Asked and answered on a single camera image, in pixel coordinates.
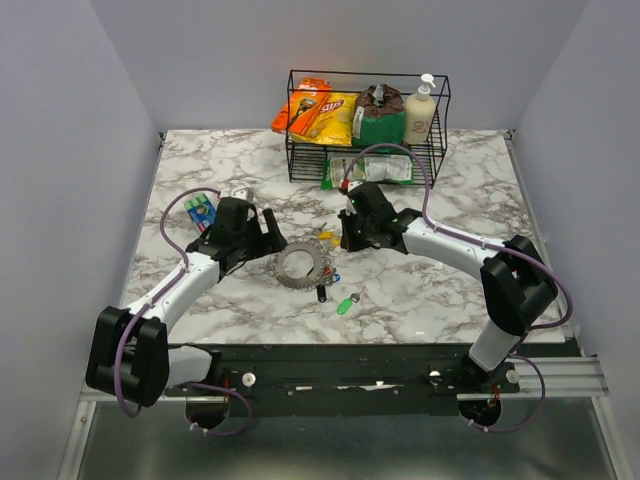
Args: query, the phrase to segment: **soap dispenser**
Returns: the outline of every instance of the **soap dispenser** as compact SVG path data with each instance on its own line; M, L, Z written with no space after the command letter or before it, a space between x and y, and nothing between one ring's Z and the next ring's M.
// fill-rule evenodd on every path
M431 87L436 88L433 83L433 75L425 73L420 77L422 85L418 92L407 98L405 102L406 123L403 140L408 144L423 143L427 140L431 122L436 113L436 102L431 97Z

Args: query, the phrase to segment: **black metal basket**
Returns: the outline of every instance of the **black metal basket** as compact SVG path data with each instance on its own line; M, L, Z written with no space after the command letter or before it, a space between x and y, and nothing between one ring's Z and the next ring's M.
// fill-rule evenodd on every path
M319 76L329 80L332 84L330 91L333 93L360 93L369 85L377 83L390 83L392 87L400 90L404 97L415 93L421 84L421 74L410 73L368 73L368 72L338 72L329 70L291 70L287 86L287 104L291 94L301 89L296 88L302 77ZM427 141L421 144L407 145L405 147L423 160L427 167L428 181L431 186L435 184L438 172L442 166L444 156L447 153L447 114L451 89L447 75L434 75L436 89L431 96L436 101L436 113L431 123L431 129ZM289 166L289 181L310 180L320 183L324 172L325 160L334 154L358 154L364 147L340 147L333 145L316 145L313 143L296 142L287 131L285 134L287 150L287 162ZM418 165L413 165L413 180L416 185L424 185L422 170Z

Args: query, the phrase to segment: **marble surface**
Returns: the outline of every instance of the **marble surface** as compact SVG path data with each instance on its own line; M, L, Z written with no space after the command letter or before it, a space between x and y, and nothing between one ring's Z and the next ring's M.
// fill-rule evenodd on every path
M340 231L344 197L309 182L289 183L281 135L264 130L169 132L149 201L125 304L144 295L178 262L158 223L165 206L198 186L224 193L250 186L259 209L271 207L288 239ZM396 210L420 209L421 187L384 186ZM494 238L532 237L502 134L451 131L449 152L430 200L430 216ZM169 234L186 246L198 236L177 206ZM473 342L488 321L482 287L439 262L368 249L330 253L342 281L318 303L315 290L291 291L270 272L271 258L248 262L202 295L170 333L173 342L215 343L404 343ZM364 287L362 300L344 316L337 305ZM546 321L556 319L550 307ZM560 330L535 332L529 341L563 341Z

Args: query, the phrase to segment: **green handle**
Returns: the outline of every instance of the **green handle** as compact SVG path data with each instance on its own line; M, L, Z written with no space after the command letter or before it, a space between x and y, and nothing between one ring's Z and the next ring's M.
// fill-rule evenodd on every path
M347 313L347 311L351 308L351 305L353 305L353 300L351 300L350 298L345 298L338 307L338 315L344 315L345 313Z

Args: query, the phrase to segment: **white wall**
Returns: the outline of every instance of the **white wall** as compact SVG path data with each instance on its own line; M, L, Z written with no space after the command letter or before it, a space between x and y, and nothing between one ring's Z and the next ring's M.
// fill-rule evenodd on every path
M291 68L448 74L451 127L513 128L586 0L93 4L165 129L267 127Z
M516 153L640 478L640 3L591 0L520 123Z
M0 3L0 478L55 478L158 136L86 0Z

